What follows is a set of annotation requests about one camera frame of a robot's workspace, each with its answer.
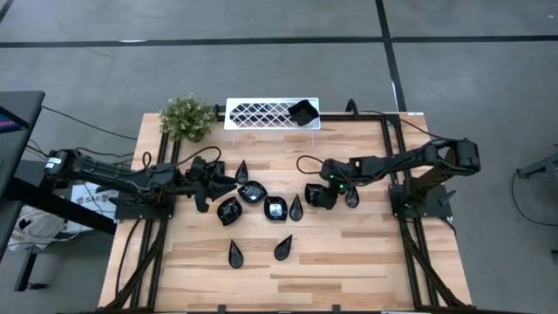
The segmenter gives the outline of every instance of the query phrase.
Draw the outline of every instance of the sticker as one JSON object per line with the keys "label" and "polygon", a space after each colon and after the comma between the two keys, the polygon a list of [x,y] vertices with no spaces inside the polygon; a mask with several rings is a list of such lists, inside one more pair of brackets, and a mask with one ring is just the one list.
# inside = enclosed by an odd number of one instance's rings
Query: sticker
{"label": "sticker", "polygon": [[60,162],[62,162],[62,160],[59,159],[59,158],[50,157],[47,162],[53,162],[55,164],[60,164]]}

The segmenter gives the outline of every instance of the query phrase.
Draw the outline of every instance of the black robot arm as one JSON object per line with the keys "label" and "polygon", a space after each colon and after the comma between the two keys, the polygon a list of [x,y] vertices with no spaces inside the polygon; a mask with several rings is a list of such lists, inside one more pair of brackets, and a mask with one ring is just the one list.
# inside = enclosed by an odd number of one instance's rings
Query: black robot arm
{"label": "black robot arm", "polygon": [[306,201],[316,207],[331,209],[337,195],[354,194],[357,187],[381,180],[388,174],[422,166],[432,168],[405,183],[405,203],[410,206],[424,205],[428,192],[454,175],[479,172],[479,150],[467,139],[431,140],[420,148],[389,157],[355,157],[347,163],[327,159],[319,174],[329,186],[307,185]]}
{"label": "black robot arm", "polygon": [[116,189],[123,195],[110,201],[119,208],[140,207],[154,213],[173,207],[174,195],[193,196],[197,209],[207,212],[207,198],[214,201],[236,188],[236,179],[224,175],[222,161],[206,163],[196,156],[185,174],[173,164],[148,163],[144,162],[144,169],[133,171],[95,160],[78,149],[65,149],[49,153],[44,172],[55,181],[84,180],[99,184],[101,190]]}

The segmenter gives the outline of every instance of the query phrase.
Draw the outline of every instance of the white tray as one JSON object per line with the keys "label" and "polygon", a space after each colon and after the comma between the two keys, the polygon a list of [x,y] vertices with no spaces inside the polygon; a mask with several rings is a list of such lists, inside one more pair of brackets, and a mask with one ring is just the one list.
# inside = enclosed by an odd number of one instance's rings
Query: white tray
{"label": "white tray", "polygon": [[225,110],[225,130],[319,130],[319,118],[305,126],[299,126],[290,119],[289,107],[305,99],[320,111],[318,98],[229,98]]}

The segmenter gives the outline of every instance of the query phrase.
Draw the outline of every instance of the green plant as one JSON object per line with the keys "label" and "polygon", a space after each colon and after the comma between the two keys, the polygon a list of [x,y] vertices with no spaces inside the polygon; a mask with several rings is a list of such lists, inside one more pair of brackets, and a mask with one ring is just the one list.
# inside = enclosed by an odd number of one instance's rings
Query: green plant
{"label": "green plant", "polygon": [[211,134],[215,121],[215,115],[205,104],[204,99],[196,99],[193,94],[169,99],[160,111],[161,131],[167,132],[171,140],[203,140]]}

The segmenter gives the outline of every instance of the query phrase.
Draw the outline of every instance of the wooden table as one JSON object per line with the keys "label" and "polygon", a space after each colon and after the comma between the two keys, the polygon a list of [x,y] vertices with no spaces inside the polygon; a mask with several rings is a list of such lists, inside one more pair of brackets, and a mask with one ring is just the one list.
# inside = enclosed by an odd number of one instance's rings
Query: wooden table
{"label": "wooden table", "polygon": [[[425,117],[401,114],[426,129]],[[160,121],[156,113],[144,116],[133,166],[141,168],[141,155],[157,158]],[[428,136],[403,124],[407,149],[422,146]],[[392,144],[396,148],[394,132]],[[230,311],[329,311],[333,304],[347,310],[409,310],[412,298],[397,220],[391,215],[387,187],[389,176],[359,188],[360,204],[348,208],[341,196],[330,211],[315,209],[303,198],[306,183],[321,183],[318,175],[296,170],[296,158],[310,154],[320,159],[385,156],[382,130],[377,121],[323,122],[310,143],[308,133],[239,132],[232,147],[232,134],[216,123],[213,134],[201,143],[183,141],[179,160],[205,146],[222,149],[227,175],[234,176],[242,162],[248,164],[249,179],[259,181],[269,195],[283,197],[288,204],[301,196],[304,217],[299,222],[270,222],[262,203],[248,205],[240,197],[243,214],[238,222],[223,227],[216,209],[236,191],[210,203],[209,212],[196,211],[194,199],[180,197],[170,220],[164,249],[157,311],[216,311],[225,304]],[[167,147],[170,158],[172,145]],[[212,160],[215,152],[201,156]],[[301,161],[307,171],[319,170],[314,161]],[[184,171],[189,164],[182,165]],[[424,173],[415,169],[415,175]],[[466,279],[453,232],[439,219],[424,219],[425,236],[433,268],[465,303],[470,303]],[[116,274],[126,237],[133,222],[118,226],[99,306],[114,299]],[[138,261],[143,222],[136,229],[120,281],[121,287]],[[288,259],[277,261],[275,246],[294,235]],[[228,247],[234,239],[244,255],[244,265],[235,270],[228,265]],[[417,265],[423,303],[427,289]],[[144,276],[140,305],[146,304],[150,270]]]}

